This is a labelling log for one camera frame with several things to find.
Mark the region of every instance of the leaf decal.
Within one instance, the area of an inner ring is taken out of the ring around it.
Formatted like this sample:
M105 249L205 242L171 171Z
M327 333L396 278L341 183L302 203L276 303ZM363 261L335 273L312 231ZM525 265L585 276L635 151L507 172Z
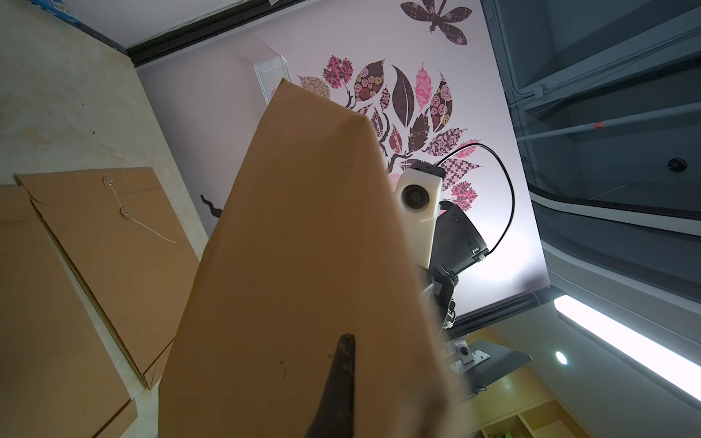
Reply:
M409 152L416 152L426 144L428 140L428 110L414 121L414 126L409 131Z
M392 134L390 134L390 147L392 150L398 154L402 154L404 151L404 144L402 143L402 136L397 132L397 128L392 125Z
M321 79L315 78L313 76L297 75L297 77L299 78L299 82L302 85L302 88L304 88L305 90L311 91L312 93L324 97L325 99L331 98L331 89Z
M397 184L399 183L399 178L401 177L400 174L398 173L390 173L387 175L387 180L390 183L390 189L394 191L397 188Z
M402 168L402 171L405 171L406 169L408 169L412 164L416 163L417 161L421 161L421 160L414 160L413 158L410 160L405 160L405 161L402 161L401 163L399 163L399 167Z
M348 61L348 58L331 56L326 68L323 70L324 79L334 89L338 89L341 85L346 85L353 77L353 63Z
M448 23L441 23L438 27L445 37L448 38L448 41L458 44L459 46L466 46L468 44L468 39L465 37L465 34L457 27L449 25Z
M466 20L471 13L472 9L470 8L455 8L452 11L448 12L446 15L444 15L443 20L445 20L446 23L457 23Z
M409 17L418 21L431 21L433 19L432 14L435 14L433 9L431 11L427 11L426 9L422 8L421 5L412 2L400 4L400 8L402 8L402 11L404 11L404 13Z
M359 109L359 110L358 110L358 113L359 113L359 114L362 114L363 116L367 116L367 112L370 110L370 107L371 107L371 106L372 106L372 104L370 104L370 105L368 105L368 106L366 106L366 107L363 107L363 108Z
M384 112L387 107L390 106L390 92L385 87L384 90L382 90L382 96L380 96L380 107L382 108L382 112Z
M438 132L448 124L450 115L453 113L453 97L450 94L448 84L440 75L440 85L436 93L431 98L431 121L433 122L433 132Z
M466 144L470 144L470 143L480 143L480 142L481 142L481 140L471 139L471 140L466 141L465 143L462 143L459 147L463 147ZM477 148L477 146L470 146L470 147L465 148L462 151L456 153L455 156L457 158L467 158L468 156L472 155L472 153L475 151L476 148Z
M420 111L423 111L423 108L430 102L432 91L431 77L421 63L421 70L416 75L416 103L418 103Z
M465 132L464 129L453 128L436 135L424 152L428 152L435 157L449 153L458 144L463 132Z
M355 78L353 83L356 102L364 102L379 93L382 84L385 83L384 64L385 60L379 60L368 64L363 70L360 70L358 77Z
M377 112L377 108L375 108L374 110L375 112L372 114L370 121L372 122L372 125L375 128L375 134L377 134L377 137L382 138L382 131L384 128L382 126L382 117L380 117L380 114Z
M464 212L472 208L472 203L477 199L477 192L470 187L470 183L467 181L456 184L451 193L453 198L450 201Z
M400 122L406 127L414 115L414 90L411 88L409 79L397 67L397 84L392 91L392 106L399 117Z
M448 158L440 167L443 167L446 172L442 190L448 190L457 184L466 173L481 166L461 160L460 158Z

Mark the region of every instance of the brown kraft paper envelope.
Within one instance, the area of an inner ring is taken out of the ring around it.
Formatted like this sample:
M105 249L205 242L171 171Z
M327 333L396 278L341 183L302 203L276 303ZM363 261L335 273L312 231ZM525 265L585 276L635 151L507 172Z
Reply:
M346 333L355 436L434 436L448 367L384 167L366 117L280 84L200 263L159 437L303 437Z
M129 394L23 187L0 186L0 259L0 436L121 435Z
M152 388L160 375L151 368L175 336L198 266L156 174L138 167L17 178L117 344Z

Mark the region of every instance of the metal bracket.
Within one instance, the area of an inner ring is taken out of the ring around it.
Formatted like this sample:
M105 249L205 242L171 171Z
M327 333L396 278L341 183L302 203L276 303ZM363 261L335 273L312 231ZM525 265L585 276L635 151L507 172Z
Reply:
M471 351L470 346L464 338L446 343L445 348L449 354L457 354L460 359L450 366L455 374L464 373L491 357L481 350Z

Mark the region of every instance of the metal pipe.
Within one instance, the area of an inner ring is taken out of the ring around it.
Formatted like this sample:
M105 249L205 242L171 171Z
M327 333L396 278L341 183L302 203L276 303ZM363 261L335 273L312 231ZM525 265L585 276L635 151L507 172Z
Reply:
M701 102L680 105L672 108L656 109L655 111L649 111L646 113L632 114L631 116L612 118L601 122L586 123L584 125L571 126L569 128L539 132L538 134L524 135L523 137L516 137L516 141L523 142L524 140L535 140L539 138L572 134L575 132L593 131L596 129L609 128L611 126L627 125L629 123L644 122L658 118L680 116L681 114L695 113L697 111L701 111Z

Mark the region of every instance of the camera lens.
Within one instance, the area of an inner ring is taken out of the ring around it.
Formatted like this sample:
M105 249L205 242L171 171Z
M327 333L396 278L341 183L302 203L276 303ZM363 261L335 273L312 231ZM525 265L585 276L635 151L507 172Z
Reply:
M419 210L428 204L428 192L425 188L412 184L407 186L402 192L404 204L414 210Z

